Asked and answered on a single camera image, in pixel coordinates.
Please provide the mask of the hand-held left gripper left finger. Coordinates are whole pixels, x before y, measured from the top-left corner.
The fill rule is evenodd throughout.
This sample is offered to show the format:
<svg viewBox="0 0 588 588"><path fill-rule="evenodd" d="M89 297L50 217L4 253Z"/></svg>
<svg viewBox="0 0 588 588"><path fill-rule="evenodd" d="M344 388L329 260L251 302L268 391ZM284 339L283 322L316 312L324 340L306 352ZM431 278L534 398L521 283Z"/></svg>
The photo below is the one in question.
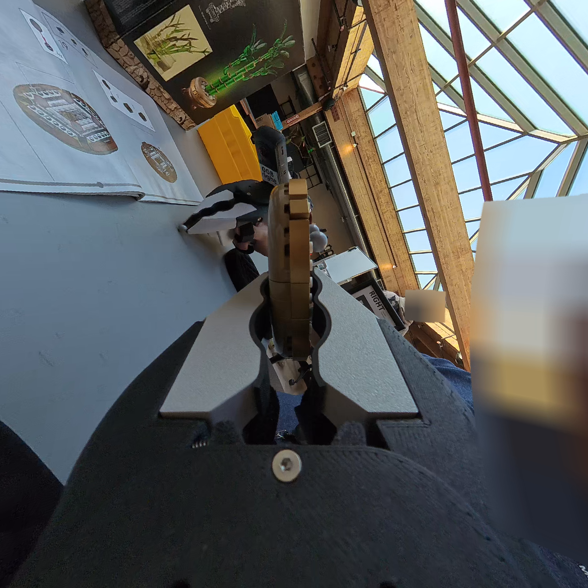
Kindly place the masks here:
<svg viewBox="0 0 588 588"><path fill-rule="evenodd" d="M263 307L265 272L203 322L159 410L167 419L232 422L239 432L258 414L254 389L266 352L252 331Z"/></svg>

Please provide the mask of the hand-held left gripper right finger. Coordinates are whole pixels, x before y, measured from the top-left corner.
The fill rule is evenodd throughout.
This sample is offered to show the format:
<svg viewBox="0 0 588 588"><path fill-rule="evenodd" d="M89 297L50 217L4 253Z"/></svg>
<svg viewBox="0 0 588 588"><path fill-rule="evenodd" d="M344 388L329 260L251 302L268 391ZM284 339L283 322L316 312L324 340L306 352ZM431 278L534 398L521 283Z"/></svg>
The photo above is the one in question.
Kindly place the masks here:
<svg viewBox="0 0 588 588"><path fill-rule="evenodd" d="M320 270L314 277L315 308L326 316L312 355L315 380L325 390L322 413L337 428L416 417L416 402L377 316Z"/></svg>

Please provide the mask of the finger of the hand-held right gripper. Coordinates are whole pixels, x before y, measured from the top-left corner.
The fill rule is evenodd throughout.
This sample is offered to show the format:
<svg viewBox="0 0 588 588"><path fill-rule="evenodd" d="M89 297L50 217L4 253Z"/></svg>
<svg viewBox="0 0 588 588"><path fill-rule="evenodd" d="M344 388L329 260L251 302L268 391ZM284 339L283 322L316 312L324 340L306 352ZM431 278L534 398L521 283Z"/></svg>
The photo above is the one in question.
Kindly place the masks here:
<svg viewBox="0 0 588 588"><path fill-rule="evenodd" d="M259 217L260 208L254 198L254 186L225 187L202 201L204 217Z"/></svg>
<svg viewBox="0 0 588 588"><path fill-rule="evenodd" d="M199 207L185 221L185 232L194 235L235 229L239 217L257 211L257 207L250 204L235 204L229 210L213 210L212 206Z"/></svg>

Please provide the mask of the round gold lego base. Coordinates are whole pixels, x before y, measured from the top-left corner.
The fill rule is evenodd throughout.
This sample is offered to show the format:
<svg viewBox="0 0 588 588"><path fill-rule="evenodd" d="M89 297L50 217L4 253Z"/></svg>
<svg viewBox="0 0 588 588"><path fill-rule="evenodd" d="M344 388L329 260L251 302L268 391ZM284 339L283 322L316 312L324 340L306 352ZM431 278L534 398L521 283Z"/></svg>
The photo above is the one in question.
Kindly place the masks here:
<svg viewBox="0 0 588 588"><path fill-rule="evenodd" d="M311 354L314 248L327 237L312 223L307 183L291 179L274 187L268 208L269 299L276 352L294 360Z"/></svg>

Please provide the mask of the black lego box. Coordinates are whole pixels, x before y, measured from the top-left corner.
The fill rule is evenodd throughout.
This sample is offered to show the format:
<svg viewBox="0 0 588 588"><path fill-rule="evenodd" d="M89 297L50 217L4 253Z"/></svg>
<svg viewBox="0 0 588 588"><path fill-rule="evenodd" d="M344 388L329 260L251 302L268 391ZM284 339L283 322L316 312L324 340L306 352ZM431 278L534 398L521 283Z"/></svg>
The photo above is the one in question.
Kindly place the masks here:
<svg viewBox="0 0 588 588"><path fill-rule="evenodd" d="M300 1L85 1L102 46L189 130L305 63Z"/></svg>

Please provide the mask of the lego instruction booklet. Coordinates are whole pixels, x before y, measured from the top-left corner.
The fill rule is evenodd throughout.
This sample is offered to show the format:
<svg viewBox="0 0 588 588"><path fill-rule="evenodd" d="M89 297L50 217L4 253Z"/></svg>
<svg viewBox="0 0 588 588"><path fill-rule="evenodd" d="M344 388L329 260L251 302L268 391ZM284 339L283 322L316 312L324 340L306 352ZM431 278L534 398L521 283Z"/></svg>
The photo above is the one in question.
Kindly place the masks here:
<svg viewBox="0 0 588 588"><path fill-rule="evenodd" d="M1 1L1 191L203 199L157 104L32 1Z"/></svg>

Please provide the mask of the yellow plastic bin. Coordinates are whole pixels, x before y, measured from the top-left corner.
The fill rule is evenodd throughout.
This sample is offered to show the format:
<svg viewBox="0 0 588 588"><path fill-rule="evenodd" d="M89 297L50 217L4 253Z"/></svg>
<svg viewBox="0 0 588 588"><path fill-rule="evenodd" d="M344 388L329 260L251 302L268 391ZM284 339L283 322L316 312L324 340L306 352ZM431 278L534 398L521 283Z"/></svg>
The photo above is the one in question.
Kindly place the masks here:
<svg viewBox="0 0 588 588"><path fill-rule="evenodd" d="M252 133L235 106L232 105L200 125L198 134L221 184L262 180Z"/></svg>

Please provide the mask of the black padded wrist rest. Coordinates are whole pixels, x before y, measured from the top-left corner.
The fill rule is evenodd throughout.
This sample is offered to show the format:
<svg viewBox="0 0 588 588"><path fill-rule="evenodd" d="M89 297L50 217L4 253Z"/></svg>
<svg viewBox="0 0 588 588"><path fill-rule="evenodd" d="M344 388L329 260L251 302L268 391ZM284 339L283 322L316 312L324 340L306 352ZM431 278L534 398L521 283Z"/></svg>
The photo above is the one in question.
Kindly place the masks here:
<svg viewBox="0 0 588 588"><path fill-rule="evenodd" d="M240 292L260 276L252 252L233 248L224 255L224 264L236 292Z"/></svg>

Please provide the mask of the black framed marker sign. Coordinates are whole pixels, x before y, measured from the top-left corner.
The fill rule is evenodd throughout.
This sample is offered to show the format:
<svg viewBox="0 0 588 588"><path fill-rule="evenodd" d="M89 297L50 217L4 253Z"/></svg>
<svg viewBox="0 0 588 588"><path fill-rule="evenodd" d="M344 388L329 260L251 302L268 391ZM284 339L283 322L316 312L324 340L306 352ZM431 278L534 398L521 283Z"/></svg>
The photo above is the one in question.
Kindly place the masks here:
<svg viewBox="0 0 588 588"><path fill-rule="evenodd" d="M388 321L400 334L407 331L407 324L394 311L378 285L375 287L367 285L353 293L352 296L377 318Z"/></svg>

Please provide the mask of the person's blue jeans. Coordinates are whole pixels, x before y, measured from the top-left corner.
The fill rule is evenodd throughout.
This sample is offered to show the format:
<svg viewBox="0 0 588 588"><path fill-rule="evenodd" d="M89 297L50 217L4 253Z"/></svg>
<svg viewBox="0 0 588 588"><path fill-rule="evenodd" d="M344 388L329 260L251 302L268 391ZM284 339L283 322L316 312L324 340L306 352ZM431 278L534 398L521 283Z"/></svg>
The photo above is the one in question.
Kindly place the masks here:
<svg viewBox="0 0 588 588"><path fill-rule="evenodd" d="M276 392L279 403L275 440L279 443L299 444L299 423L296 408L303 396Z"/></svg>

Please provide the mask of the white framed board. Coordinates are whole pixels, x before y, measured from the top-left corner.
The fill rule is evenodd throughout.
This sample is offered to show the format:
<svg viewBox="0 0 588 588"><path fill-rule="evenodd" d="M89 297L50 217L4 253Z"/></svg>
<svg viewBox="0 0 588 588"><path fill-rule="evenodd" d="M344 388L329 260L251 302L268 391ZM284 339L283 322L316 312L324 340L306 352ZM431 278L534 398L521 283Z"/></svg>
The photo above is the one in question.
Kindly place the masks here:
<svg viewBox="0 0 588 588"><path fill-rule="evenodd" d="M315 270L321 271L339 285L378 268L377 264L358 247L351 247L341 254L316 261L313 266Z"/></svg>

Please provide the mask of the red metal pipe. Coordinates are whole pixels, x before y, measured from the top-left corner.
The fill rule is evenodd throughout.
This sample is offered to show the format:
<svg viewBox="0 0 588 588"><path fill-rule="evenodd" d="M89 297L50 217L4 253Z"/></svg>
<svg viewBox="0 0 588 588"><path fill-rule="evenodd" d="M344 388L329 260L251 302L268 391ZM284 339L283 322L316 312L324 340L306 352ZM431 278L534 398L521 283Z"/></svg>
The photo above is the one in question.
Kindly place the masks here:
<svg viewBox="0 0 588 588"><path fill-rule="evenodd" d="M492 188L489 181L488 167L486 164L483 144L481 141L481 133L479 128L477 112L474 104L468 62L460 29L457 3L456 1L445 1L445 7L450 27L450 35L452 39L454 58L457 63L459 80L462 88L466 118L468 121L469 130L472 138L474 157L476 160L477 171L479 173L479 179L481 182L483 199L485 202L492 202Z"/></svg>

